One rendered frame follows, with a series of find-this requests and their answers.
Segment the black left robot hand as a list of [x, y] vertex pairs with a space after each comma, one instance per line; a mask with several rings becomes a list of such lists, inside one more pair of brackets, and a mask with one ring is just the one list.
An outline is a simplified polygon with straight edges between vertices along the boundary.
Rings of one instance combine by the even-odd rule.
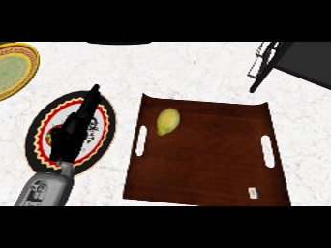
[[90, 118], [101, 102], [98, 89], [99, 85], [95, 84], [86, 93], [77, 111], [68, 115], [62, 126], [51, 131], [49, 160], [54, 162], [71, 163], [79, 154]]

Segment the yellow-green bell pepper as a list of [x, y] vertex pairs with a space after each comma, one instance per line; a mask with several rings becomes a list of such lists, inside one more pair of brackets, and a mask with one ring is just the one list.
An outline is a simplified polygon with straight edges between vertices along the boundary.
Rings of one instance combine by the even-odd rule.
[[170, 133], [179, 124], [179, 112], [174, 108], [166, 108], [157, 118], [157, 134]]

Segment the dark brown wooden tray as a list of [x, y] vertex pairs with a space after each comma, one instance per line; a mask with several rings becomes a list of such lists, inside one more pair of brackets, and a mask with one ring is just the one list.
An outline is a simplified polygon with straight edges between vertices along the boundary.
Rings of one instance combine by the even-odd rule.
[[[167, 108], [179, 124], [163, 136], [157, 118]], [[132, 154], [121, 196], [195, 205], [286, 206], [281, 161], [267, 167], [260, 138], [273, 136], [267, 104], [235, 105], [141, 99], [136, 126], [146, 129], [144, 153]]]

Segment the black tiered shelf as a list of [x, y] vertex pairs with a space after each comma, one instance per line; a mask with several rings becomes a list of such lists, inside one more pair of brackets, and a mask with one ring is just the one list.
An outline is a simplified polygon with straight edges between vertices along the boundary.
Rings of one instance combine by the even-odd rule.
[[254, 93], [272, 69], [331, 90], [331, 42], [269, 42], [255, 51], [260, 67], [247, 76], [254, 80]]

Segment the black red patterned round plate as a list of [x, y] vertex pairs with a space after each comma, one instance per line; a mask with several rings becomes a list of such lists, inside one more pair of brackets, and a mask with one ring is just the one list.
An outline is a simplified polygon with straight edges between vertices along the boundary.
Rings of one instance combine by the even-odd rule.
[[[61, 167], [49, 160], [51, 131], [61, 127], [71, 112], [76, 112], [86, 96], [85, 91], [76, 91], [57, 98], [34, 116], [24, 137], [24, 157], [34, 172], [58, 174]], [[86, 139], [73, 161], [73, 174], [83, 173], [99, 161], [113, 142], [116, 133], [116, 115], [110, 102], [99, 97], [101, 102], [93, 112], [86, 129]]]

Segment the yellow green patterned round plate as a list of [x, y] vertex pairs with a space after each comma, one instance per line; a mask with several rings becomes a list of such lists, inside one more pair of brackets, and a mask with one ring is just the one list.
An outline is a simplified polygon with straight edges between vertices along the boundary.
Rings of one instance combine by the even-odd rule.
[[39, 54], [26, 43], [0, 42], [0, 101], [11, 97], [32, 80]]

